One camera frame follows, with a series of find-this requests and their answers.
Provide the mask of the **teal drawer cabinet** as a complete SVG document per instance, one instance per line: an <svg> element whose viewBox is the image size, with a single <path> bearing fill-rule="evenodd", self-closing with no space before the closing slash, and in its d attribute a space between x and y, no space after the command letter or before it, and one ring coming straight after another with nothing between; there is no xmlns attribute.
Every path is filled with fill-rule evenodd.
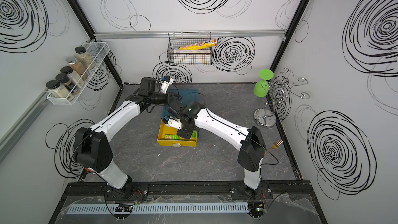
<svg viewBox="0 0 398 224"><path fill-rule="evenodd" d="M182 96L179 102L186 106L188 106L191 102L199 101L198 89L169 89L168 92L176 93L180 97Z"/></svg>

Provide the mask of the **yellow top drawer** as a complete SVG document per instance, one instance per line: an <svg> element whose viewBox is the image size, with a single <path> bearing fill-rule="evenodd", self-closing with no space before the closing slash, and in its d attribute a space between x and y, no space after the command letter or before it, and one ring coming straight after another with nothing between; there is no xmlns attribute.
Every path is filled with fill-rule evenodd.
<svg viewBox="0 0 398 224"><path fill-rule="evenodd" d="M161 120L157 142L161 146L173 147L196 147L198 139L198 132L194 130L190 139L183 139L177 135L177 129L168 127L163 120Z"/></svg>

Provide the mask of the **green cookie packet one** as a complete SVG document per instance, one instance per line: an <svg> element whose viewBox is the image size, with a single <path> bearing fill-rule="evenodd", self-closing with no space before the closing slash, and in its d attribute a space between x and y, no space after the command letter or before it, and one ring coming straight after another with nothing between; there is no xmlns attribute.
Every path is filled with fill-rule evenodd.
<svg viewBox="0 0 398 224"><path fill-rule="evenodd" d="M164 139L165 140L174 140L174 141L184 140L184 138L182 138L178 135L171 135L171 134L166 134Z"/></svg>

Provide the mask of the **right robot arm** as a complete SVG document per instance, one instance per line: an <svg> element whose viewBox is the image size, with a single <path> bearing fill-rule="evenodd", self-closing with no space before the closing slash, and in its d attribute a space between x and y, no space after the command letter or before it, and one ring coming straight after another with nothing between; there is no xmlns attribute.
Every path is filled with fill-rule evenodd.
<svg viewBox="0 0 398 224"><path fill-rule="evenodd" d="M262 167L279 164L277 157L266 148L260 129L255 126L247 128L227 121L199 102L185 105L175 100L169 105L167 112L169 115L164 118L164 123L176 129L181 138L188 139L197 129L204 129L238 150L237 161L244 169L244 187L241 194L254 199L261 188Z"/></svg>

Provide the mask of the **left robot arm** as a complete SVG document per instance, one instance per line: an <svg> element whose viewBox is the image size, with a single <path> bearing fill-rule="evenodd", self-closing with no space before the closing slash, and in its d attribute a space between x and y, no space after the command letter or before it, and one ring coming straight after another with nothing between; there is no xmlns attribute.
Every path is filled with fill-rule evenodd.
<svg viewBox="0 0 398 224"><path fill-rule="evenodd" d="M134 193L132 179L114 162L110 147L112 138L133 118L150 106L169 105L178 95L168 92L174 82L169 76L160 78L160 90L156 91L157 79L144 77L140 87L99 123L80 128L75 134L73 160L98 175L115 192L124 198Z"/></svg>

